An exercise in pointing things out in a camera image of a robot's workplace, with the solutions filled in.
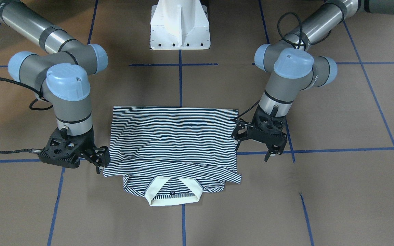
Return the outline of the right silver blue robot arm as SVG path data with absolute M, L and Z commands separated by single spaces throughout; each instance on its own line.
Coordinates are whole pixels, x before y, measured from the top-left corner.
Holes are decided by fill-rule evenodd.
M 0 0 L 0 23 L 5 23 L 47 52 L 45 56 L 23 51 L 8 63 L 13 83 L 34 92 L 54 110 L 57 128 L 42 149 L 0 151 L 0 154 L 33 153 L 40 161 L 65 168 L 78 168 L 80 158 L 96 166 L 108 166 L 108 147 L 94 143 L 92 103 L 88 76 L 108 65 L 106 51 L 97 44 L 83 44 L 19 0 Z

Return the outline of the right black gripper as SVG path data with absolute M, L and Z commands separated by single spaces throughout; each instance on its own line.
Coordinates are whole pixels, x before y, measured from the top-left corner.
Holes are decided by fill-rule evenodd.
M 77 136 L 69 135 L 64 128 L 61 130 L 56 128 L 38 157 L 41 162 L 66 168 L 78 168 L 80 158 L 84 158 L 96 165 L 98 175 L 110 162 L 108 147 L 95 146 L 93 128 Z

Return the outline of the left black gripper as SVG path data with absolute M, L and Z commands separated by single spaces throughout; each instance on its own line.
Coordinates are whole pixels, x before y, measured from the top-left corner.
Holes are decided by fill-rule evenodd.
M 237 142 L 235 151 L 238 151 L 242 141 L 249 139 L 266 144 L 268 151 L 264 161 L 276 154 L 281 155 L 288 141 L 287 134 L 283 132 L 286 117 L 277 117 L 279 107 L 274 105 L 270 114 L 267 114 L 260 106 L 257 107 L 252 122 L 240 118 L 241 115 L 231 119 L 236 123 L 231 137 Z

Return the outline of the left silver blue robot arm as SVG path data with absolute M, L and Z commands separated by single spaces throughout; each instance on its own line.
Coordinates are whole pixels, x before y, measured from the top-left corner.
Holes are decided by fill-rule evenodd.
M 284 132 L 288 114 L 298 93 L 330 84 L 336 78 L 336 62 L 325 56 L 314 57 L 308 49 L 324 41 L 331 30 L 357 12 L 394 15 L 394 0 L 326 0 L 318 10 L 302 21 L 291 13 L 298 26 L 283 34 L 280 41 L 261 45 L 254 56 L 255 65 L 270 77 L 264 93 L 253 108 L 251 122 L 240 116 L 232 133 L 238 143 L 254 140 L 267 146 L 264 160 L 283 153 L 288 135 Z

